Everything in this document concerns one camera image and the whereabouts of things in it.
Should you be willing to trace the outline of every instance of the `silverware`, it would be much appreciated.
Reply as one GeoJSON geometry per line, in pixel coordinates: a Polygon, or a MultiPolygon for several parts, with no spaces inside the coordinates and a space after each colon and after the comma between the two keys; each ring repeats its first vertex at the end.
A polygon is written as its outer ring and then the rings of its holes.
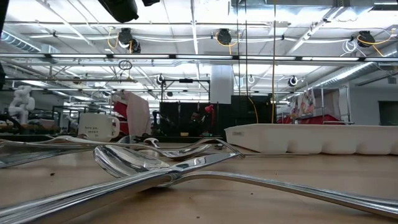
{"type": "MultiPolygon", "coordinates": [[[[150,156],[142,156],[139,152],[128,152],[123,148],[96,148],[95,157],[97,163],[108,173],[115,177],[125,177],[140,172],[148,172],[167,166],[162,161],[150,156]]],[[[296,185],[277,180],[262,179],[248,175],[234,174],[229,172],[195,172],[192,174],[181,175],[168,183],[158,187],[170,187],[193,179],[220,179],[258,185],[262,187],[299,194],[327,202],[355,208],[365,212],[384,215],[387,217],[398,218],[398,201],[383,198],[367,197],[362,195],[348,194],[334,190],[317,189],[304,185],[296,185]]]]}
{"type": "MultiPolygon", "coordinates": [[[[0,142],[0,168],[18,166],[28,162],[34,162],[40,159],[46,159],[53,156],[61,156],[65,154],[75,153],[75,152],[85,152],[93,150],[96,146],[103,146],[105,144],[114,146],[128,147],[132,150],[151,150],[159,153],[162,156],[168,157],[176,161],[183,161],[195,156],[200,155],[202,152],[206,151],[211,147],[211,145],[201,145],[207,141],[213,139],[203,139],[196,143],[183,146],[183,147],[169,147],[164,149],[159,149],[156,147],[146,146],[142,144],[131,144],[134,138],[132,136],[126,136],[122,138],[119,142],[96,142],[84,139],[84,136],[79,138],[74,138],[70,136],[59,136],[47,141],[42,142],[14,142],[14,141],[4,141],[0,142]]],[[[228,143],[217,139],[217,141],[224,144],[226,147],[230,148],[232,151],[237,152],[240,157],[244,155],[229,145],[228,143]]]]}
{"type": "MultiPolygon", "coordinates": [[[[145,155],[136,159],[147,158],[145,155]]],[[[134,192],[139,192],[169,182],[197,169],[236,157],[236,152],[224,152],[197,157],[189,161],[137,173],[105,184],[92,185],[39,200],[22,203],[0,210],[0,223],[58,223],[78,217],[117,200],[122,200],[134,192]]]]}

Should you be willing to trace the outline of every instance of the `spoon handle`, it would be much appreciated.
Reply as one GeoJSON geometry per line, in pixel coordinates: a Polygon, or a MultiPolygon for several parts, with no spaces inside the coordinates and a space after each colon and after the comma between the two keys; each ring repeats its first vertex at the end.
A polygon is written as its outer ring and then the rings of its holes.
{"type": "Polygon", "coordinates": [[[168,182],[172,179],[168,175],[170,171],[169,168],[151,170],[11,206],[0,210],[0,223],[63,223],[133,193],[168,182]]]}
{"type": "Polygon", "coordinates": [[[314,187],[307,187],[303,185],[290,184],[270,179],[262,179],[258,177],[251,177],[248,175],[234,174],[229,172],[195,172],[192,174],[185,174],[177,180],[160,185],[159,187],[170,187],[193,179],[218,179],[231,180],[246,184],[267,187],[271,189],[290,192],[293,194],[303,195],[326,202],[335,203],[338,205],[355,208],[369,213],[382,215],[398,219],[398,201],[387,200],[383,198],[367,197],[362,195],[348,194],[334,190],[317,189],[314,187]]]}

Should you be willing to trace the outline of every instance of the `red object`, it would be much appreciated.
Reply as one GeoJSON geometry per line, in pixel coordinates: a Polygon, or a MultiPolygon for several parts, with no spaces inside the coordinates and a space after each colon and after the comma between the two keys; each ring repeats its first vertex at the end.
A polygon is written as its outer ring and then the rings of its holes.
{"type": "Polygon", "coordinates": [[[315,116],[311,118],[305,118],[298,121],[299,124],[323,124],[324,121],[339,121],[332,115],[326,114],[322,120],[322,116],[315,116]]]}
{"type": "Polygon", "coordinates": [[[121,102],[116,102],[113,106],[113,110],[118,112],[123,118],[127,119],[127,105],[121,102]]]}
{"type": "Polygon", "coordinates": [[[279,118],[276,121],[277,124],[292,124],[292,118],[290,116],[286,116],[284,118],[279,118]]]}
{"type": "Polygon", "coordinates": [[[210,105],[210,106],[205,107],[205,111],[206,111],[207,113],[211,113],[211,127],[214,126],[214,120],[216,119],[216,115],[215,115],[215,113],[214,113],[213,107],[214,107],[213,105],[210,105]]]}
{"type": "Polygon", "coordinates": [[[123,116],[123,118],[119,118],[120,131],[124,134],[129,134],[129,125],[127,123],[127,105],[121,102],[115,102],[113,110],[123,116]]]}

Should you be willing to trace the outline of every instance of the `white column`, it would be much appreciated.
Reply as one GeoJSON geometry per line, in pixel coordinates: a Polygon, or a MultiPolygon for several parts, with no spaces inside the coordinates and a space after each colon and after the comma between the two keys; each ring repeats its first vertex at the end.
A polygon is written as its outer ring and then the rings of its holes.
{"type": "Polygon", "coordinates": [[[234,93],[233,69],[230,65],[211,67],[210,103],[231,104],[234,93]]]}

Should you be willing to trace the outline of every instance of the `poster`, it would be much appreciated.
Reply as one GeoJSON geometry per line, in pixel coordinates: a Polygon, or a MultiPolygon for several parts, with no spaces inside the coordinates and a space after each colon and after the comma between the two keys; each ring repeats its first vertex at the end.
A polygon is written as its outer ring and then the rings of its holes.
{"type": "Polygon", "coordinates": [[[313,115],[315,110],[315,96],[312,89],[294,98],[292,117],[298,118],[304,115],[313,115]]]}

